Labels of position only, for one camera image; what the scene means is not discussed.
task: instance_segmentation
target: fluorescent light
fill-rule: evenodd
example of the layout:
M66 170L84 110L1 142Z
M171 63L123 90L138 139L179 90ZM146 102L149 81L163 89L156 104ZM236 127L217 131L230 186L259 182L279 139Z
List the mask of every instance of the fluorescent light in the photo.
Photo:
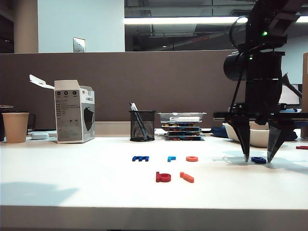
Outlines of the fluorescent light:
M308 23L308 16L300 16L297 23Z
M178 18L124 18L124 24L232 24L237 17L178 17ZM241 18L238 23L247 22Z

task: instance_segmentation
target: pen holder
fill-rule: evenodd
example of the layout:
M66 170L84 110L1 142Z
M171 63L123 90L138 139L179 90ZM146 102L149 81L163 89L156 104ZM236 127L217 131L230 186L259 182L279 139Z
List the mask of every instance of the pen holder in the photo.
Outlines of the pen holder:
M155 111L130 112L130 140L153 141Z

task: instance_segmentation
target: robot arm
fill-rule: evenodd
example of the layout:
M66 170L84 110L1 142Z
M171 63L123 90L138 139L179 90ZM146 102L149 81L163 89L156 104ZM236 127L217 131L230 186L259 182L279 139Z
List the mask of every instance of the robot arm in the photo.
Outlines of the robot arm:
M269 123L268 161L270 162L286 137L295 129L295 121L308 120L308 113L280 113L282 91L282 51L274 51L287 42L287 28L299 18L297 12L304 0L257 0L246 23L245 43L236 45L238 53L224 63L226 76L246 80L245 102L233 104L226 113L214 113L215 120L229 123L237 134L246 161L249 158L249 121Z

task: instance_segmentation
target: tan paper cup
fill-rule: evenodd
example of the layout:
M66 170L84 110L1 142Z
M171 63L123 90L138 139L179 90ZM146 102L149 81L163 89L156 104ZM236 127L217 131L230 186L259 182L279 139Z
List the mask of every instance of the tan paper cup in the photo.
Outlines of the tan paper cup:
M7 143L26 141L28 112L2 113Z

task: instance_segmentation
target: white bowl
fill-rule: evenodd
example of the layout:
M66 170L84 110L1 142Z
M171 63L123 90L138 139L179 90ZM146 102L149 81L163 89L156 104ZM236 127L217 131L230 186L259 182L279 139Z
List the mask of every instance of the white bowl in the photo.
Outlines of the white bowl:
M231 125L223 123L228 134L228 138L239 142L237 135ZM250 125L250 144L259 148L266 148L269 142L269 125L259 125L254 121L249 122Z

